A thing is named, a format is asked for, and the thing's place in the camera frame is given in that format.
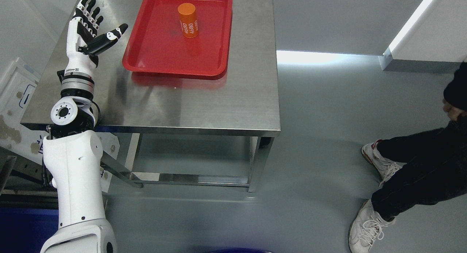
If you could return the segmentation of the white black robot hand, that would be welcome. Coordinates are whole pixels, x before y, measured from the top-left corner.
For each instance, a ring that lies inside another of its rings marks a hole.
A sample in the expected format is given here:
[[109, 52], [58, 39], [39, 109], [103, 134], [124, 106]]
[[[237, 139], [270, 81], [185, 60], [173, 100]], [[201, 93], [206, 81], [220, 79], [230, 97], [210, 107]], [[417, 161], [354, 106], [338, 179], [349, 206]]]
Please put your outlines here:
[[64, 76], [92, 77], [98, 67], [99, 55], [115, 45], [128, 29], [123, 23], [114, 30], [98, 34], [104, 17], [96, 0], [80, 0], [68, 24], [66, 55], [68, 65]]

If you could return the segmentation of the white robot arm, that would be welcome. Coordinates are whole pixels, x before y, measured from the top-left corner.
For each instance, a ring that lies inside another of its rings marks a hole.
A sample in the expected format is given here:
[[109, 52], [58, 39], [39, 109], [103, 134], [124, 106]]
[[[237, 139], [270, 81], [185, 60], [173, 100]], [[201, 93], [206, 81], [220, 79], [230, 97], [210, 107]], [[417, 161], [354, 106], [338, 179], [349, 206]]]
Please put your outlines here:
[[43, 163], [57, 189], [58, 230], [42, 253], [116, 253], [115, 233], [104, 213], [100, 162], [103, 146], [92, 111], [94, 81], [77, 70], [57, 72], [61, 98], [50, 112]]

